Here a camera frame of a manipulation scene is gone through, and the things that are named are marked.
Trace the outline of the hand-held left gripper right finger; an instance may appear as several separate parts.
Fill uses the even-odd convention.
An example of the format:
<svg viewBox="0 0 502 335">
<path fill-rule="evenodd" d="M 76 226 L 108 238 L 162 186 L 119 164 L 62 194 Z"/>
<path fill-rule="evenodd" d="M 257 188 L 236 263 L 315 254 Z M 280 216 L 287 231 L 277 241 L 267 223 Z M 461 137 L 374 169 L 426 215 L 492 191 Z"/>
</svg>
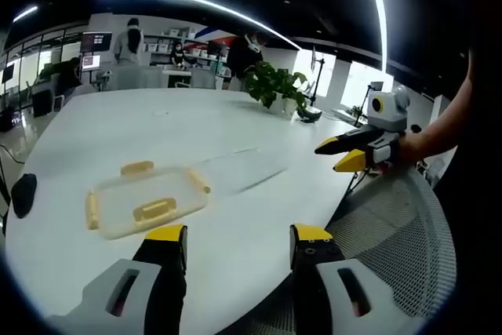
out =
<svg viewBox="0 0 502 335">
<path fill-rule="evenodd" d="M 391 287 L 356 259 L 346 259 L 333 236 L 292 224 L 290 267 L 298 334 L 417 334 L 425 320 L 401 310 Z"/>
</svg>

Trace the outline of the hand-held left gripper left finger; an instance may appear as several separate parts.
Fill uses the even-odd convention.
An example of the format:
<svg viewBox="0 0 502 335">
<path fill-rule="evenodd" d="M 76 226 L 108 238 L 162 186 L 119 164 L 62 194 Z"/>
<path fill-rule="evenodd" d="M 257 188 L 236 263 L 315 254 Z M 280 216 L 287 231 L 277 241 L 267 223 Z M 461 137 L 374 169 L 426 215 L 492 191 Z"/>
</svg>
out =
<svg viewBox="0 0 502 335">
<path fill-rule="evenodd" d="M 82 290 L 58 334 L 178 334 L 187 292 L 187 226 L 149 231 L 131 259 L 120 259 Z"/>
</svg>

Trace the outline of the person's right hand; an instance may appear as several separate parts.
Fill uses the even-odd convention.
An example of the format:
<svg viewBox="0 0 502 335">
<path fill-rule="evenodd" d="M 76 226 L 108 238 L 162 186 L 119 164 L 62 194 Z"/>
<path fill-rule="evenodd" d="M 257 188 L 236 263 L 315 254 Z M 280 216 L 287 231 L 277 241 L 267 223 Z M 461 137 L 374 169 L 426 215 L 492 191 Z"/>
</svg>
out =
<svg viewBox="0 0 502 335">
<path fill-rule="evenodd" d="M 416 164 L 424 157 L 421 151 L 421 132 L 419 125 L 411 125 L 410 132 L 398 140 L 398 161 L 403 164 Z"/>
</svg>

